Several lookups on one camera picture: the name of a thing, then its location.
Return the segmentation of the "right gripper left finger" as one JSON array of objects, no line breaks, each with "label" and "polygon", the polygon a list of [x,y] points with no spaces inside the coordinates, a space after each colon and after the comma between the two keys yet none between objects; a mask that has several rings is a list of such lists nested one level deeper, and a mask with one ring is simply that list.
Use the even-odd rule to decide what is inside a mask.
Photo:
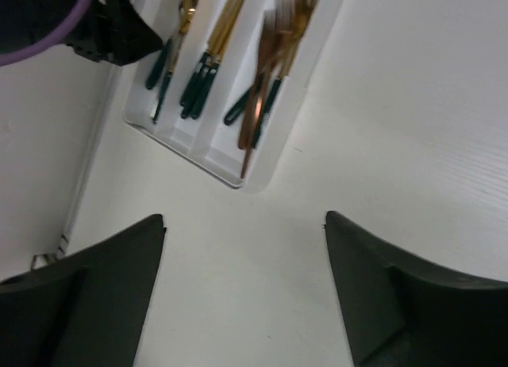
[{"label": "right gripper left finger", "polygon": [[1,282],[3,366],[132,366],[166,227],[152,214],[114,236]]}]

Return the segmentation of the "gold knife green handle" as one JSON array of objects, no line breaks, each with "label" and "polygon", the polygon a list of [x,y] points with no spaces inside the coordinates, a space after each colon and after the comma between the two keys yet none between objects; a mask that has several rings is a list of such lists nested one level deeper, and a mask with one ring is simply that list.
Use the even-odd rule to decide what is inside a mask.
[{"label": "gold knife green handle", "polygon": [[227,0],[210,34],[206,50],[196,63],[180,98],[181,119],[197,120],[223,61],[229,40],[245,0]]},{"label": "gold knife green handle", "polygon": [[222,31],[225,29],[226,21],[233,10],[235,2],[236,0],[226,0],[222,6],[221,12],[215,21],[214,28],[207,42],[206,50],[194,67],[193,73],[181,96],[180,106],[182,106],[184,110],[191,109],[191,106],[194,104],[195,95],[198,93],[198,89],[202,84],[202,80],[205,79],[206,73],[209,71],[211,64],[217,56],[220,47],[218,42],[220,41]]}]

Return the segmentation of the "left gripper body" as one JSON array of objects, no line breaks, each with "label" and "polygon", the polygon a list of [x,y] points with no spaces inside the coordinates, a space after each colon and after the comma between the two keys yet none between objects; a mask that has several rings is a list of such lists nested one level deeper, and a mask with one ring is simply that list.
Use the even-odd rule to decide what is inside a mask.
[{"label": "left gripper body", "polygon": [[2,66],[57,45],[125,66],[161,50],[163,41],[130,0],[1,0]]}]

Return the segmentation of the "dark copper fork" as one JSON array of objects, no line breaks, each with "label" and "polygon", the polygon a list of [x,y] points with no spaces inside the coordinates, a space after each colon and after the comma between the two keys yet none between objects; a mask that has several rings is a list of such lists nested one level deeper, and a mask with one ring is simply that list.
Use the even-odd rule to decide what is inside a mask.
[{"label": "dark copper fork", "polygon": [[263,74],[267,72],[267,68],[273,63],[280,52],[282,44],[281,29],[284,26],[283,20],[283,13],[279,8],[264,11],[264,20],[257,49],[256,72],[244,110],[244,121],[238,139],[239,149],[247,148],[248,138],[254,125],[255,101],[258,95],[256,88],[263,78]]}]

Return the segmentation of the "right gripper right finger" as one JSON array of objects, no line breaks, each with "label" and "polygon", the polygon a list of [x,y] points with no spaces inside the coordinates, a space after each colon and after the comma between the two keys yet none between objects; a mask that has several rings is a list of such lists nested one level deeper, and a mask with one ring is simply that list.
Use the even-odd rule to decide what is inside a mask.
[{"label": "right gripper right finger", "polygon": [[505,366],[507,283],[427,261],[336,211],[325,240],[355,366]]}]

